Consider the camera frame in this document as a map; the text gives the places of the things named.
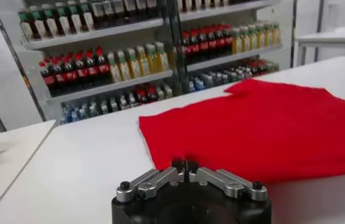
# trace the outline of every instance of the white counter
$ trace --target white counter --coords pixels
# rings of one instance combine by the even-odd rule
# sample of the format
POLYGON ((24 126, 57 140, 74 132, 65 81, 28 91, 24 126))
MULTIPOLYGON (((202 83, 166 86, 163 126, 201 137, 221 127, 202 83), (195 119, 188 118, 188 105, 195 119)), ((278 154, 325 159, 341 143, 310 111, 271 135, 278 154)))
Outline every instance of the white counter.
MULTIPOLYGON (((345 58, 260 79, 323 86, 345 99, 345 58)), ((138 129, 138 116, 226 95, 223 90, 228 86, 57 127, 1 200, 0 223, 111 223, 110 203, 118 184, 153 166, 138 129)), ((340 202, 320 200, 339 198, 336 195, 345 196, 345 176, 270 186, 275 223, 345 223, 345 210, 338 211, 342 208, 340 202), (328 190, 328 183, 341 191, 328 190)))
POLYGON ((0 133, 0 198, 29 162, 54 123, 47 121, 0 133))

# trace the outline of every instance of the small bottle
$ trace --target small bottle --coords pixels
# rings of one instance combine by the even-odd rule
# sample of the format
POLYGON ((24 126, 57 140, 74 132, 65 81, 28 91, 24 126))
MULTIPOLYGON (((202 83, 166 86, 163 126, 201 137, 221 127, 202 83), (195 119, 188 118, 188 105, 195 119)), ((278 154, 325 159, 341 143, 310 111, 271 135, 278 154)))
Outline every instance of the small bottle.
POLYGON ((34 20, 30 15, 30 11, 27 9, 22 9, 18 12, 18 16, 21 20, 21 28, 24 32, 27 41, 40 39, 40 34, 35 27, 34 20))
POLYGON ((164 44, 162 42, 156 42, 155 45, 158 51, 156 57, 158 59, 158 67, 160 68, 160 72, 168 71, 170 66, 168 63, 168 56, 164 50, 164 44))
POLYGON ((114 58, 114 53, 109 52, 107 54, 107 59, 108 59, 109 64, 110 64, 110 72, 111 72, 111 76, 113 78, 113 82, 114 83, 121 82, 122 76, 120 74, 118 65, 116 64, 116 59, 114 58))
POLYGON ((136 58, 136 53, 132 48, 128 48, 126 50, 127 52, 127 58, 128 58, 128 64, 130 69, 130 74, 132 79, 140 78, 141 77, 141 70, 140 65, 136 58))
POLYGON ((58 12, 58 20, 63 29, 64 35, 70 35, 70 34, 76 33, 74 23, 72 22, 72 19, 69 16, 70 12, 64 6, 64 3, 56 2, 55 5, 58 12))
POLYGON ((277 45, 281 43, 281 31, 279 30, 279 23, 273 22, 273 45, 277 45))
POLYGON ((30 6, 30 11, 32 12, 34 18, 34 25, 37 28, 38 34, 42 39, 47 39, 51 37, 48 32, 48 25, 45 22, 45 16, 40 12, 37 6, 30 6))
POLYGON ((156 49, 152 44, 146 44, 145 48, 147 49, 147 58, 149 62, 149 70, 151 74, 159 72, 156 58, 156 49))
POLYGON ((129 66, 125 60, 124 52, 122 52, 121 50, 117 51, 117 58, 118 58, 118 67, 119 67, 119 71, 122 74, 122 78, 124 78, 125 81, 130 80, 131 76, 130 76, 129 66))
POLYGON ((94 15, 92 14, 88 1, 87 0, 80 0, 80 8, 83 12, 83 17, 85 20, 85 23, 87 25, 87 30, 88 31, 93 31, 95 30, 95 25, 94 25, 94 15))
POLYGON ((145 55, 145 50, 142 46, 137 46, 137 58, 140 64, 140 71, 142 76, 150 75, 149 62, 145 55))
POLYGON ((60 22, 58 20, 57 12, 50 4, 43 4, 43 9, 46 17, 46 23, 53 37, 59 37, 63 34, 60 22))

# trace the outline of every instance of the red cloth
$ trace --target red cloth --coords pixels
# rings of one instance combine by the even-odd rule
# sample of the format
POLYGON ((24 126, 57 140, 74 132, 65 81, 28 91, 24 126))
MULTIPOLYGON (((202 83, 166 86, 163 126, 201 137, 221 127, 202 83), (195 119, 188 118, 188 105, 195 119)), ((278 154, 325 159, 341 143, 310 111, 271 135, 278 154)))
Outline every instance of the red cloth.
POLYGON ((266 183, 345 174, 345 100, 257 80, 226 91, 139 118, 157 169, 188 158, 266 183))

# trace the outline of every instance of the shelving unit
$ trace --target shelving unit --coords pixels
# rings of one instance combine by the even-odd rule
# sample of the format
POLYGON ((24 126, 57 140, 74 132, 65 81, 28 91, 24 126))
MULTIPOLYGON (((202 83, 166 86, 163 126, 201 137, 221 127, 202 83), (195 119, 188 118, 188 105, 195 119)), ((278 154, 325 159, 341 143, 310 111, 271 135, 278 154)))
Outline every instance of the shelving unit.
POLYGON ((258 54, 262 54, 262 53, 266 53, 266 52, 270 52, 270 51, 275 51, 282 48, 281 44, 275 45, 275 46, 270 46, 270 47, 264 47, 264 48, 260 48, 260 49, 256 49, 253 51, 248 51, 248 52, 244 52, 244 53, 239 53, 239 54, 232 54, 232 55, 228 55, 225 57, 220 57, 220 58, 215 58, 215 59, 211 59, 208 61, 202 61, 199 63, 195 63, 192 65, 187 66, 187 71, 188 72, 192 72, 192 71, 196 71, 199 69, 204 69, 204 68, 210 68, 216 65, 222 65, 225 63, 229 63, 232 61, 236 61, 239 59, 243 59, 243 58, 247 58, 247 57, 252 57, 258 54))
POLYGON ((180 14, 180 21, 190 21, 194 19, 206 18, 210 16, 223 15, 233 12, 240 12, 244 10, 259 9, 279 3, 281 0, 259 0, 252 2, 245 2, 236 5, 227 5, 216 9, 199 10, 197 12, 187 12, 180 14))
POLYGON ((135 85, 138 85, 141 83, 147 83, 147 82, 152 82, 152 81, 159 80, 159 79, 168 78, 168 77, 171 77, 172 74, 173 74, 172 70, 169 70, 166 72, 160 72, 157 74, 147 75, 145 77, 132 79, 132 80, 124 81, 124 82, 113 83, 113 84, 104 85, 104 86, 98 86, 95 88, 85 89, 82 91, 69 93, 69 94, 65 94, 62 96, 52 97, 52 98, 47 99, 46 103, 48 103, 48 104, 63 103, 63 102, 67 102, 70 100, 76 100, 76 99, 80 99, 83 97, 93 96, 93 95, 100 94, 100 93, 107 93, 109 91, 122 89, 122 88, 126 88, 129 86, 135 86, 135 85))
POLYGON ((152 19, 148 21, 143 21, 139 23, 127 24, 123 26, 110 27, 102 30, 95 30, 91 32, 78 33, 74 35, 69 35, 65 37, 52 38, 40 41, 31 41, 24 44, 24 47, 28 50, 41 50, 47 47, 54 47, 64 44, 71 44, 85 40, 91 40, 101 37, 108 37, 117 35, 120 33, 127 33, 136 30, 150 29, 154 27, 159 27, 163 24, 163 20, 152 19))

